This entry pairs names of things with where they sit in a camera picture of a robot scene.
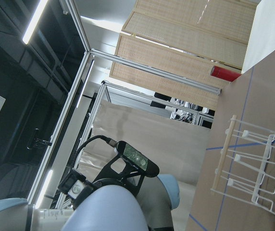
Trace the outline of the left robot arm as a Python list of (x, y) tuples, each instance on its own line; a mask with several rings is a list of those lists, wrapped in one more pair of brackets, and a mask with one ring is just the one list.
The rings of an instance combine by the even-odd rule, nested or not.
[(90, 183), (72, 170), (59, 185), (74, 208), (39, 209), (24, 198), (0, 200), (0, 231), (171, 231), (180, 201), (169, 174), (145, 178), (137, 195), (120, 183)]

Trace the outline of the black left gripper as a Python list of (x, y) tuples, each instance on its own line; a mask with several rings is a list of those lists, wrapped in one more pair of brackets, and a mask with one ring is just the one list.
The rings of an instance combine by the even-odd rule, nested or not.
[(73, 209), (90, 196), (97, 187), (76, 169), (71, 169), (58, 186), (58, 190), (71, 198)]

